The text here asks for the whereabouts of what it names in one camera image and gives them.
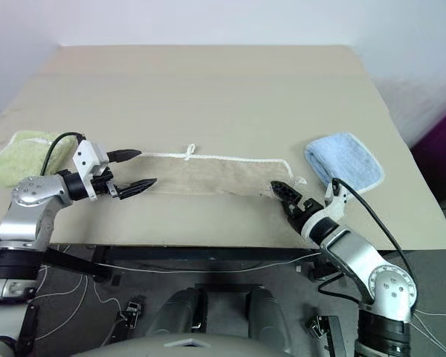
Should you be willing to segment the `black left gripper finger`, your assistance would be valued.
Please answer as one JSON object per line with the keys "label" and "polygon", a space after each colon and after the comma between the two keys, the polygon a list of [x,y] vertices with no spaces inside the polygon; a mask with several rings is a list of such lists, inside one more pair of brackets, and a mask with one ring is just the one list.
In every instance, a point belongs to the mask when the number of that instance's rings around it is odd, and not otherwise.
{"label": "black left gripper finger", "polygon": [[121,200],[136,196],[149,189],[157,182],[157,178],[145,178],[130,184],[116,186],[117,197]]}
{"label": "black left gripper finger", "polygon": [[139,156],[142,152],[137,149],[119,149],[115,151],[108,152],[109,163],[124,162]]}

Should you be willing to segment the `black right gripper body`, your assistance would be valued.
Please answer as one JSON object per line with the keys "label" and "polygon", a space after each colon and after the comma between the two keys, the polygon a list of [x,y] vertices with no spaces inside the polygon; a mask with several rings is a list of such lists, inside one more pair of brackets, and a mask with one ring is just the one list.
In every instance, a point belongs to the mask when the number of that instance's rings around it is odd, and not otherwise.
{"label": "black right gripper body", "polygon": [[294,216],[287,216],[287,221],[289,225],[295,231],[301,231],[303,229],[304,224],[316,214],[316,212],[322,210],[322,205],[319,204],[314,199],[308,199],[303,202],[303,207],[300,208],[296,204],[296,210],[294,211]]}

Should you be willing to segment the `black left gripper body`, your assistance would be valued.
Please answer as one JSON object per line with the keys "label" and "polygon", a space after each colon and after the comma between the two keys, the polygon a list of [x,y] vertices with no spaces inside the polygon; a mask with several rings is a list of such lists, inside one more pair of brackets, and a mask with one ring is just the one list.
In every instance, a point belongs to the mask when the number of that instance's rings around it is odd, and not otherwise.
{"label": "black left gripper body", "polygon": [[108,194],[113,198],[118,197],[117,187],[112,183],[113,178],[114,175],[109,167],[106,167],[100,175],[93,176],[91,186],[95,196]]}

